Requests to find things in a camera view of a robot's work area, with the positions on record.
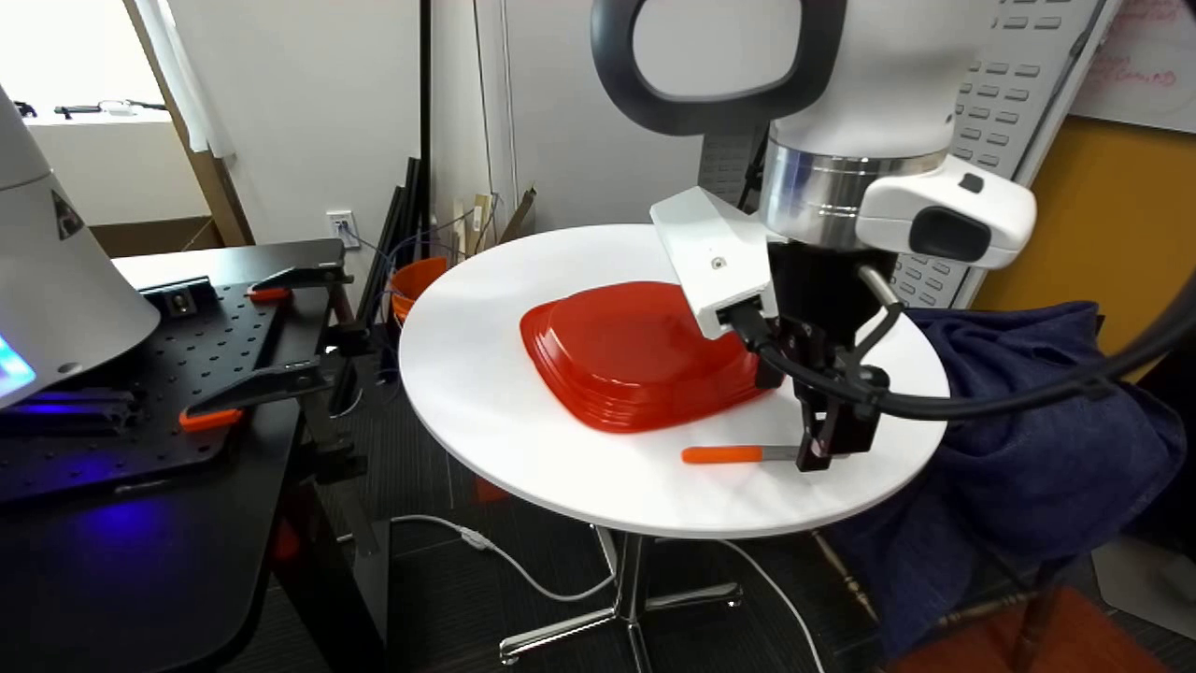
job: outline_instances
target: black cable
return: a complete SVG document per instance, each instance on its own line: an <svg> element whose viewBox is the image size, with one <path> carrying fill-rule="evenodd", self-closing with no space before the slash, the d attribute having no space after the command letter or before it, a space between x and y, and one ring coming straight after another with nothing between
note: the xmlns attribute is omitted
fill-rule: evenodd
<svg viewBox="0 0 1196 673"><path fill-rule="evenodd" d="M1075 394L1102 394L1109 379L1124 379L1128 370L1141 370L1143 362L1156 362L1180 339L1196 338L1196 276L1190 274L1190 284L1179 292L1179 298L1156 319L1146 334L1141 334L1128 349L1117 355L1082 365L1072 374L1061 374L1051 384L1008 394L1008 398L973 398L973 401L953 401L953 398L901 398L901 394L871 394L855 388L849 383L825 379L805 362L785 358L780 344L775 339L769 324L755 312L729 312L732 330L740 339L758 350L758 358L789 379L798 379L808 388L820 388L825 398L841 398L849 403L869 403L887 416L905 416L905 418L983 418L983 416L1014 416L1028 408L1046 408Z"/></svg>

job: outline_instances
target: white device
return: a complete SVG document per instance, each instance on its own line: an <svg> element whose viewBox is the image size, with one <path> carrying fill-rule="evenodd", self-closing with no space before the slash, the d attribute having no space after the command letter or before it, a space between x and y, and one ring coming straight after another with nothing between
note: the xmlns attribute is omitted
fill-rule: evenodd
<svg viewBox="0 0 1196 673"><path fill-rule="evenodd" d="M791 67L732 101L677 101L654 89L633 48L642 0L593 9L597 80L642 127L695 135L769 121L755 221L785 242L841 254L831 274L849 276L854 254L869 251L998 268L1028 242L1032 190L950 157L957 89L998 0L805 0ZM769 307L769 289L758 289L755 274L712 266L768 257L768 237L745 237L748 216L712 203L686 190L649 213L690 314L718 338L714 314L745 294Z"/></svg>
<svg viewBox="0 0 1196 673"><path fill-rule="evenodd" d="M0 408L132 350L159 323L0 89Z"/></svg>

